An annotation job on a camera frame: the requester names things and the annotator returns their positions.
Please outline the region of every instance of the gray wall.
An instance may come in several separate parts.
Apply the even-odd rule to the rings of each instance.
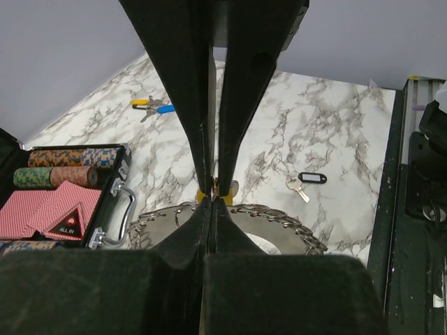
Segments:
[[[394,89],[410,74],[447,79],[447,1],[311,0],[279,68]]]
[[[1,0],[0,127],[30,139],[143,50],[118,0]]]

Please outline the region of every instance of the metal handle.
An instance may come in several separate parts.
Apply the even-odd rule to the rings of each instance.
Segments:
[[[90,249],[96,249],[99,246],[111,246],[118,247],[124,245],[126,242],[126,231],[129,223],[132,220],[132,215],[137,206],[137,197],[135,193],[126,186],[126,184],[120,179],[116,178],[112,185],[110,192],[115,196],[118,192],[126,194],[129,197],[129,205],[124,212],[123,221],[121,222],[121,227],[119,228],[118,240],[109,238],[101,227],[96,228],[93,231],[88,247]]]

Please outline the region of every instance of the key tag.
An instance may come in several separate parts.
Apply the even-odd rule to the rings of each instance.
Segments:
[[[311,184],[325,184],[328,181],[328,178],[324,174],[310,172],[301,172],[298,175],[298,179],[303,183]]]

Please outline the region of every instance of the marble surface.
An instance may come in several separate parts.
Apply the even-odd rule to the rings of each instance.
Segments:
[[[217,64],[220,90],[224,63]],[[148,95],[170,103],[151,61],[141,57],[106,82],[27,147],[128,142],[127,179],[138,196],[135,213],[192,201],[193,161],[175,113],[146,112],[129,102]],[[275,73],[240,148],[235,203],[266,204],[297,216],[328,245],[367,261],[395,92],[314,77]],[[292,172],[320,172],[305,204],[286,187]],[[126,205],[120,200],[109,234],[116,237]]]

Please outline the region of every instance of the metal key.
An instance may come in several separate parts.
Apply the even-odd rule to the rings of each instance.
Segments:
[[[298,177],[291,177],[290,180],[286,183],[287,187],[289,187],[292,191],[298,192],[300,197],[308,203],[310,201],[310,198],[307,196],[307,194],[302,189],[302,181],[298,179]]]

